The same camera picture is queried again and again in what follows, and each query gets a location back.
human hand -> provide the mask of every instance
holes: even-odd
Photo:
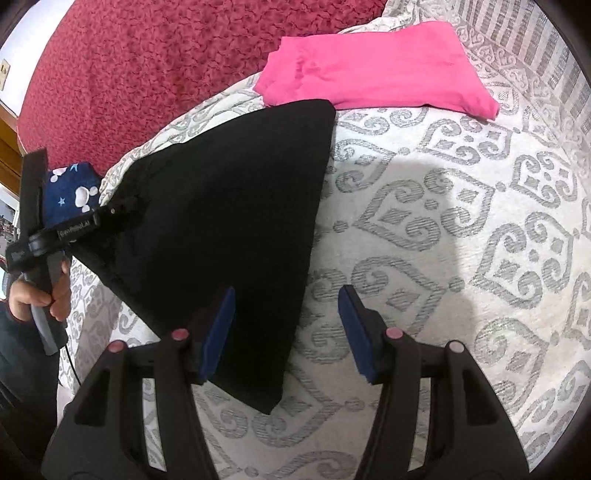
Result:
[[[33,318],[31,305],[35,307],[47,307],[51,305],[51,315],[63,322],[70,314],[70,264],[67,261],[61,263],[62,274],[53,287],[51,295],[35,288],[24,280],[17,280],[10,287],[8,293],[8,307],[14,317],[22,322],[28,322]]]

dark clothing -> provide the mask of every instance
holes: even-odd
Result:
[[[0,478],[38,473],[57,423],[59,353],[45,355],[33,322],[0,302]]]
[[[304,100],[148,155],[108,204],[139,198],[137,214],[72,246],[158,336],[234,287],[236,315],[212,381],[263,413],[281,399],[334,123],[328,101]]]

pink garment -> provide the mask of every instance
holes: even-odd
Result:
[[[447,22],[397,32],[283,37],[254,89],[266,105],[327,99],[337,110],[432,105],[495,119],[499,103]]]

person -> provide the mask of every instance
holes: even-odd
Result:
[[[50,307],[60,322],[70,314],[70,267],[49,295],[18,279],[0,302],[0,478],[40,479],[43,454],[57,425],[60,354],[47,356],[31,305]]]

red bedspread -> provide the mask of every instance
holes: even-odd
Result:
[[[76,0],[27,90],[18,133],[50,168],[97,173],[174,118],[261,70],[284,35],[335,33],[385,0]]]

